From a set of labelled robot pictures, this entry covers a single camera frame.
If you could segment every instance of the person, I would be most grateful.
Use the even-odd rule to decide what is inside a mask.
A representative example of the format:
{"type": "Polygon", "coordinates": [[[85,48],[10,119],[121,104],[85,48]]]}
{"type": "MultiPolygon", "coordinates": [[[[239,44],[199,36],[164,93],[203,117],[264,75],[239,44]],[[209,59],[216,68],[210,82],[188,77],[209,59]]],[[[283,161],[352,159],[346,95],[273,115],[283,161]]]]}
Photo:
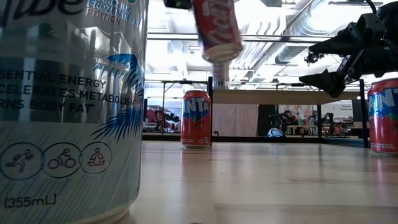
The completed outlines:
{"type": "Polygon", "coordinates": [[[283,133],[286,133],[287,126],[297,124],[296,117],[292,114],[290,110],[285,110],[282,113],[282,127],[281,130],[283,133]]]}

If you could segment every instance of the can bottom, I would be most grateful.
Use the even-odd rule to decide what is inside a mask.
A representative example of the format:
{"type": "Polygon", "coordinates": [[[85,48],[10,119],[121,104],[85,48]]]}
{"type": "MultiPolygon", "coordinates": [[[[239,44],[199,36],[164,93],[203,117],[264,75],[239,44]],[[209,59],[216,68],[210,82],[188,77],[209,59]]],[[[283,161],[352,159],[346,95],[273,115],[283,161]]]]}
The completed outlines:
{"type": "Polygon", "coordinates": [[[242,50],[241,44],[221,44],[205,50],[202,57],[211,63],[227,62],[236,58],[242,50]]]}
{"type": "Polygon", "coordinates": [[[86,220],[74,222],[73,224],[114,224],[122,220],[128,213],[130,205],[123,205],[113,210],[110,210],[102,215],[91,217],[86,220]]]}
{"type": "Polygon", "coordinates": [[[378,156],[398,157],[398,152],[381,152],[375,150],[373,152],[378,156]]]}
{"type": "Polygon", "coordinates": [[[187,148],[187,149],[205,149],[205,148],[210,147],[210,145],[198,146],[198,145],[187,145],[187,144],[183,144],[182,146],[187,148]]]}

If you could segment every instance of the can lid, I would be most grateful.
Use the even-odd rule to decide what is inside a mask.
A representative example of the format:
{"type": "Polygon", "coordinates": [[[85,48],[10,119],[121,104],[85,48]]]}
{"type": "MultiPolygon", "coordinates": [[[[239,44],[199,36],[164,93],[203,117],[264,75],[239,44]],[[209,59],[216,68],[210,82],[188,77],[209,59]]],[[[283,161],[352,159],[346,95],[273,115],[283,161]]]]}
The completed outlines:
{"type": "Polygon", "coordinates": [[[379,80],[379,81],[376,81],[376,82],[372,82],[372,85],[380,83],[380,82],[391,81],[391,80],[398,80],[398,78],[387,78],[385,80],[379,80]]]}
{"type": "Polygon", "coordinates": [[[210,63],[223,63],[235,59],[242,52],[241,44],[221,44],[204,51],[202,57],[210,63]]]}
{"type": "Polygon", "coordinates": [[[205,90],[188,90],[185,93],[192,93],[192,92],[200,92],[200,93],[205,92],[205,93],[207,93],[207,91],[205,91],[205,90]]]}

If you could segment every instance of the white wall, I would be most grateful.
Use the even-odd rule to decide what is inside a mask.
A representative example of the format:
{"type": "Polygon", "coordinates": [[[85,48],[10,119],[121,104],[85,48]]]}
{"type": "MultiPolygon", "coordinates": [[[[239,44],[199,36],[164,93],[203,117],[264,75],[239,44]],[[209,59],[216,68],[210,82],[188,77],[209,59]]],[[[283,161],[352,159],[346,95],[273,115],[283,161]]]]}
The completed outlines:
{"type": "Polygon", "coordinates": [[[333,113],[334,118],[353,117],[353,104],[351,101],[340,101],[321,105],[322,116],[333,113]]]}

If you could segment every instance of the blue icon circle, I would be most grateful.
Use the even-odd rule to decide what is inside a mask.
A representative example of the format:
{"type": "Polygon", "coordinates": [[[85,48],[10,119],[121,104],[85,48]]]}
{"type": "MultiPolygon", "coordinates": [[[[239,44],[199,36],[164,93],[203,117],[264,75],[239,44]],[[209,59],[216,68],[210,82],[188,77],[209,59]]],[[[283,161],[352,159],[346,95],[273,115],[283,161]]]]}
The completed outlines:
{"type": "Polygon", "coordinates": [[[55,143],[44,151],[44,172],[53,178],[66,178],[81,166],[80,149],[70,142],[55,143]]]}
{"type": "Polygon", "coordinates": [[[104,172],[112,162],[112,150],[103,142],[88,144],[81,152],[81,168],[88,174],[104,172]]]}
{"type": "Polygon", "coordinates": [[[0,172],[11,180],[27,180],[43,168],[43,152],[29,142],[8,146],[0,155],[0,172]]]}

